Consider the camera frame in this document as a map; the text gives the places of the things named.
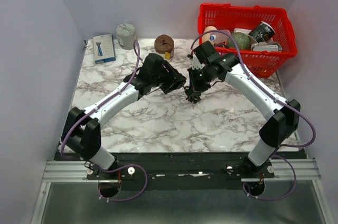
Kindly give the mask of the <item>black key bunch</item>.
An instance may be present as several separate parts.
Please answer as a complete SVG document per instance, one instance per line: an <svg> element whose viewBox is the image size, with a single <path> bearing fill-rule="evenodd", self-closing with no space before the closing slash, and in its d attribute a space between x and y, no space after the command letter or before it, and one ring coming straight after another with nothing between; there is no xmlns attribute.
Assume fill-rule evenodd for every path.
<svg viewBox="0 0 338 224"><path fill-rule="evenodd" d="M187 100L193 104L198 103L199 101L201 101L201 95L197 94L197 95L191 95L189 97L187 97Z"/></svg>

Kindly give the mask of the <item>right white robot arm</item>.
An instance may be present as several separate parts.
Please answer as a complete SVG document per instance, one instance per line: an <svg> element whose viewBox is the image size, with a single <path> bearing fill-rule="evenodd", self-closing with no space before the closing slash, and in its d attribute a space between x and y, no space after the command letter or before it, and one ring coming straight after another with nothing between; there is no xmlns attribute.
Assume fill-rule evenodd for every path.
<svg viewBox="0 0 338 224"><path fill-rule="evenodd" d="M259 142L243 164L244 174L253 178L261 173L262 165L298 128L300 103L276 94L254 75L247 76L235 54L220 55L209 41L193 52L192 67L188 69L190 83L185 90L189 102L199 102L201 93L211 88L212 81L219 79L240 91L266 120L259 131Z"/></svg>

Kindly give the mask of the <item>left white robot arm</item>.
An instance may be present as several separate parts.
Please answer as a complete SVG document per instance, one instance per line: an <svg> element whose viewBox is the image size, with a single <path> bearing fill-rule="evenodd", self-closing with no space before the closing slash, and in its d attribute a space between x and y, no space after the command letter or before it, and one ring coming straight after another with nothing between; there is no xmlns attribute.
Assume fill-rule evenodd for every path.
<svg viewBox="0 0 338 224"><path fill-rule="evenodd" d="M186 77L160 55L150 53L141 66L101 101L85 108L72 108L67 115L61 136L62 147L69 147L86 161L99 166L105 179L117 173L115 157L101 144L101 129L128 105L148 95L153 88L164 94L184 86Z"/></svg>

